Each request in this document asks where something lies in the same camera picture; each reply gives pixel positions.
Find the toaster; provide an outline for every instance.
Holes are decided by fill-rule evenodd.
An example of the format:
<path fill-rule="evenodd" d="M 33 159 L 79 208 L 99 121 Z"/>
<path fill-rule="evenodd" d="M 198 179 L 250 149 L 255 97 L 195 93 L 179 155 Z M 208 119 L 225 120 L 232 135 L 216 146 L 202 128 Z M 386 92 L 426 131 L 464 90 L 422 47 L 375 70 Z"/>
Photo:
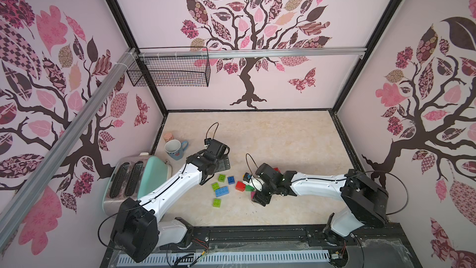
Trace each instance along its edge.
<path fill-rule="evenodd" d="M 139 200 L 172 175 L 172 166 L 156 156 L 121 158 L 109 179 L 102 200 L 106 215 L 113 215 L 127 198 Z"/>

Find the marble-pattern floor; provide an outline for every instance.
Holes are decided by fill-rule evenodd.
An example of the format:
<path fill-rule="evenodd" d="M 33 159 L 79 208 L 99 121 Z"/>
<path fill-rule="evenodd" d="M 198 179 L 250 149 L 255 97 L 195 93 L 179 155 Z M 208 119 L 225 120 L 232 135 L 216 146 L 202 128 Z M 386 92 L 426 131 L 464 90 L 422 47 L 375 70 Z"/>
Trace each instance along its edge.
<path fill-rule="evenodd" d="M 250 153 L 258 166 L 267 163 L 287 170 L 313 175 L 344 174 L 352 164 L 327 111 L 276 112 L 191 112 L 170 113 L 163 134 L 171 132 L 175 139 L 189 142 L 185 156 L 178 161 L 164 151 L 160 139 L 156 155 L 169 160 L 175 174 L 187 156 L 203 149 L 205 133 L 219 122 L 215 139 L 230 147 L 231 169 L 222 172 L 239 181 L 249 172 L 245 155 Z M 253 173 L 256 170 L 249 161 Z M 263 207 L 253 203 L 250 192 L 240 192 L 235 185 L 221 197 L 221 207 L 212 207 L 215 193 L 211 184 L 218 174 L 203 186 L 185 193 L 163 217 L 163 221 L 182 217 L 194 226 L 293 225 L 325 224 L 332 212 L 340 211 L 344 202 L 318 196 L 273 195 Z M 221 187 L 228 182 L 218 182 Z"/>

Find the wire basket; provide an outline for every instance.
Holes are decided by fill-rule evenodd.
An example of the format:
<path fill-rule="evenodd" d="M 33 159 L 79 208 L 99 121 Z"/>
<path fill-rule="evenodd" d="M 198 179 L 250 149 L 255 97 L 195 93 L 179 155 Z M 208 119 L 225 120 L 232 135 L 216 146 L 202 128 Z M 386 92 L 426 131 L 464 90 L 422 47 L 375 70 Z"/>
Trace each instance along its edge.
<path fill-rule="evenodd" d="M 140 60 L 149 71 L 155 86 L 204 86 L 210 81 L 208 51 L 199 51 L 196 56 L 167 56 L 173 52 L 158 53 L 157 56 L 142 56 Z M 132 85 L 147 86 L 139 64 L 127 70 Z"/>

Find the toaster slot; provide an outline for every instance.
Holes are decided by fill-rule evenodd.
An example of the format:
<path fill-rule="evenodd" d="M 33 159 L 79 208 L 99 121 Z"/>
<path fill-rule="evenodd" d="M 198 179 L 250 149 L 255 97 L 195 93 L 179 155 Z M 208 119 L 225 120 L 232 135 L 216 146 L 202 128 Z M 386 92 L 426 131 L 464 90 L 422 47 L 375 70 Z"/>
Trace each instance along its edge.
<path fill-rule="evenodd" d="M 127 182 L 126 192 L 124 194 L 126 197 L 130 197 L 131 195 L 134 194 L 134 191 L 136 190 L 136 187 L 137 187 L 137 183 L 139 182 L 140 172 L 142 171 L 143 167 L 144 167 L 144 163 L 141 161 L 138 161 L 137 163 L 134 164 L 134 167 L 132 168 L 132 171 L 129 175 L 129 181 Z"/>
<path fill-rule="evenodd" d="M 129 168 L 129 163 L 123 163 L 119 167 L 118 171 L 116 172 L 116 176 L 114 176 L 114 180 L 112 181 L 112 184 L 111 184 L 111 189 L 109 191 L 110 198 L 113 199 L 119 195 L 120 188 L 122 187 L 122 183 L 124 182 L 124 179 L 126 178 L 126 173 L 128 168 Z"/>

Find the blue mug handle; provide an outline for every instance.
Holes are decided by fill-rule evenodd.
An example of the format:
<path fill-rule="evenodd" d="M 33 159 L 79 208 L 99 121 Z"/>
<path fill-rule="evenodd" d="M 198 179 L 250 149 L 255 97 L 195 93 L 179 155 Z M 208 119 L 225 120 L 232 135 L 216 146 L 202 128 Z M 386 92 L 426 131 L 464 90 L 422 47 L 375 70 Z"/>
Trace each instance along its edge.
<path fill-rule="evenodd" d="M 181 147 L 182 147 L 182 150 L 183 150 L 183 151 L 187 150 L 187 148 L 188 148 L 188 141 L 183 141 L 183 142 L 181 143 Z"/>

